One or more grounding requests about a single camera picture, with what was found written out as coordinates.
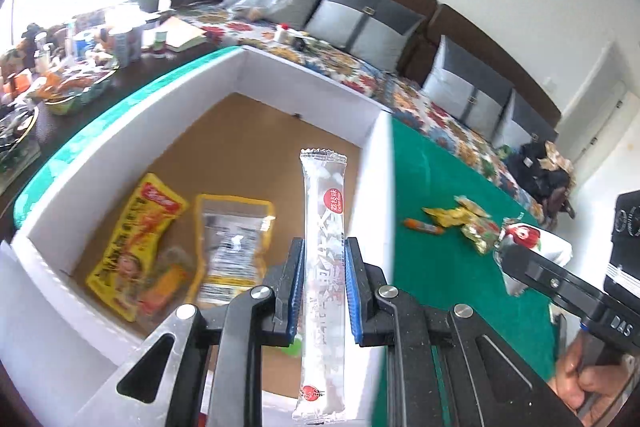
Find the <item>person right hand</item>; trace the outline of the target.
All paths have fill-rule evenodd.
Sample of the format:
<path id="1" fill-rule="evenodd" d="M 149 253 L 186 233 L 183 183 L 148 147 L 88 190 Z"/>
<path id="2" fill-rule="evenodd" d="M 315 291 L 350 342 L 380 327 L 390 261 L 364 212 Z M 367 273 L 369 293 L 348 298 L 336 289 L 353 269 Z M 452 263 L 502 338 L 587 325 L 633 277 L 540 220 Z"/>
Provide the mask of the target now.
<path id="1" fill-rule="evenodd" d="M 594 426 L 612 410 L 630 384 L 634 362 L 628 355 L 613 365 L 585 365 L 585 344 L 589 335 L 579 332 L 555 363 L 548 381 L 558 398 L 575 413 L 584 426 Z"/>

